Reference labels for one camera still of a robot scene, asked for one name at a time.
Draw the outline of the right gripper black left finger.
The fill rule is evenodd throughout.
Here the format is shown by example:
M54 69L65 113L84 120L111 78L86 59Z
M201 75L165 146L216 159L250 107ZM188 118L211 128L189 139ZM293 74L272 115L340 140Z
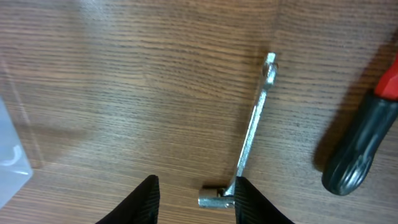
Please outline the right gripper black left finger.
M149 175L96 224L157 224L159 203L159 178Z

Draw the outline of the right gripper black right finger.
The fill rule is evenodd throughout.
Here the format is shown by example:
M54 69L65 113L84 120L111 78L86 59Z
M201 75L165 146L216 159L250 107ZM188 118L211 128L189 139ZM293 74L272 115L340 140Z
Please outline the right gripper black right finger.
M245 177L237 177L234 187L237 224L294 224Z

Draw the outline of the silver socket wrench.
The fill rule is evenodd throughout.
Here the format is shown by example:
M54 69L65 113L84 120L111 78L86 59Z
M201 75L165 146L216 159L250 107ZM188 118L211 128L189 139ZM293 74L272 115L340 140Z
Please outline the silver socket wrench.
M241 147L239 159L236 163L234 175L226 187L204 187L199 191L198 206L200 208L233 208L234 192L236 180L242 177L251 152L252 144L256 136L257 127L261 120L264 105L268 96L268 91L274 86L278 66L276 62L277 54L269 52L264 57L259 84L257 88L254 106L248 122L246 135Z

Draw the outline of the red black screwdriver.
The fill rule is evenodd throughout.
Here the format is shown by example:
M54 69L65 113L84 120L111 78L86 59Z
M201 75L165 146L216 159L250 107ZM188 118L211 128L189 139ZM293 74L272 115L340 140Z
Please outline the red black screwdriver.
M348 195L366 178L379 145L397 119L397 59L366 93L351 124L326 165L322 184L335 195Z

